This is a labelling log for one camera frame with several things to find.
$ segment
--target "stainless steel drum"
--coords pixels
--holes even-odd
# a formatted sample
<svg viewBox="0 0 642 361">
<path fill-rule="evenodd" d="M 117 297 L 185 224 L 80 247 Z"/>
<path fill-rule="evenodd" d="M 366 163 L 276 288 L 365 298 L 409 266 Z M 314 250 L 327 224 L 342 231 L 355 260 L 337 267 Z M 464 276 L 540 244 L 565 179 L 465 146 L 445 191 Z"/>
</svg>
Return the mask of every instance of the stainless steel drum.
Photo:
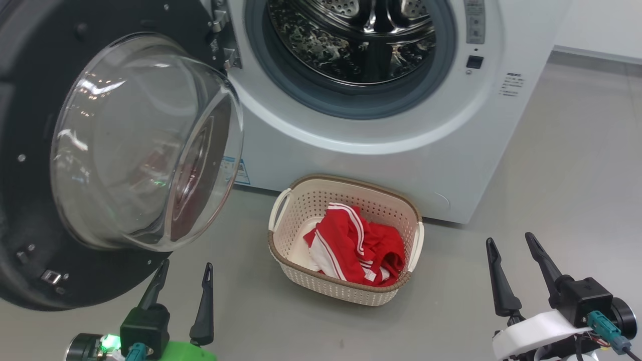
<svg viewBox="0 0 642 361">
<path fill-rule="evenodd" d="M 310 69 L 351 85 L 391 82 L 432 61 L 429 0 L 269 0 L 272 24 Z"/>
</svg>

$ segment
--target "screw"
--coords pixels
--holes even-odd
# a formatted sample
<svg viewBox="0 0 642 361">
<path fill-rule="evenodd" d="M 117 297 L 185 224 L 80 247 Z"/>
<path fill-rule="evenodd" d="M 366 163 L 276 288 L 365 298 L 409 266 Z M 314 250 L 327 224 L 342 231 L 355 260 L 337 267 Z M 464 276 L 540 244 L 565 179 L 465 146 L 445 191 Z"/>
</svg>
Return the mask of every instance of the screw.
<svg viewBox="0 0 642 361">
<path fill-rule="evenodd" d="M 80 24 L 76 25 L 74 32 L 76 34 L 76 39 L 83 41 L 87 38 L 87 33 L 89 32 L 89 25 L 87 25 L 86 22 L 81 22 Z"/>
</svg>

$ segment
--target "front-loading washing machine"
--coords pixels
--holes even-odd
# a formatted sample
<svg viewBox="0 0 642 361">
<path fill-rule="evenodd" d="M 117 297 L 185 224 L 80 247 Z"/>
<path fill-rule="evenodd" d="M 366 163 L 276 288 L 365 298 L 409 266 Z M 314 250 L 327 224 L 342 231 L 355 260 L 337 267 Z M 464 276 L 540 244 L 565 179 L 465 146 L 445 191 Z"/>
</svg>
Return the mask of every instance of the front-loading washing machine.
<svg viewBox="0 0 642 361">
<path fill-rule="evenodd" d="M 309 173 L 407 194 L 467 223 L 568 0 L 230 0 L 242 69 L 238 182 Z"/>
<path fill-rule="evenodd" d="M 237 170 L 371 181 L 466 223 L 567 5 L 0 0 L 0 297 L 127 292 L 203 233 Z"/>
</svg>

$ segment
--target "laundry basket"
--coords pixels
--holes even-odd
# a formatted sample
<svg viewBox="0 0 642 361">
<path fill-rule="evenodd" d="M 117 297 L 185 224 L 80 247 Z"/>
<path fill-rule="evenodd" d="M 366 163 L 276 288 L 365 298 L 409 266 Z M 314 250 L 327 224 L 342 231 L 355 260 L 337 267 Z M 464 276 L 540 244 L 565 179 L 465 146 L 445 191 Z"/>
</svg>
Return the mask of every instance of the laundry basket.
<svg viewBox="0 0 642 361">
<path fill-rule="evenodd" d="M 360 285 L 313 272 L 293 261 L 298 250 L 305 248 L 302 252 L 307 252 L 303 236 L 323 219 L 330 202 L 358 206 L 368 222 L 391 225 L 399 231 L 404 241 L 406 266 L 396 283 L 388 287 Z M 410 279 L 424 242 L 421 215 L 409 200 L 373 184 L 330 175 L 310 175 L 284 190 L 272 208 L 268 228 L 270 252 L 294 283 L 367 306 L 381 306 L 395 297 Z"/>
</svg>

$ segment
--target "floor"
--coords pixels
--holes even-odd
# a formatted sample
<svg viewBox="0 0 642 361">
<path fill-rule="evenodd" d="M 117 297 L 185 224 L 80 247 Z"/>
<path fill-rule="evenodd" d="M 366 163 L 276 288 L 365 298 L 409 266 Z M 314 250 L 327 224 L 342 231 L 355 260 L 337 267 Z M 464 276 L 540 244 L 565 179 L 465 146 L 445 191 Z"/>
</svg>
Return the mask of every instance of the floor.
<svg viewBox="0 0 642 361">
<path fill-rule="evenodd" d="M 554 53 L 473 220 L 426 224 L 413 279 L 379 308 L 290 282 L 266 246 L 273 195 L 235 190 L 201 240 L 172 255 L 160 302 L 187 340 L 205 262 L 214 263 L 220 360 L 493 360 L 487 237 L 497 242 L 523 314 L 548 310 L 524 241 L 537 235 L 563 273 L 592 276 L 642 312 L 642 67 Z M 58 360 L 77 333 L 115 333 L 146 285 L 60 313 L 0 301 L 7 359 Z M 642 342 L 633 342 L 633 350 Z M 615 360 L 612 351 L 599 354 Z"/>
</svg>

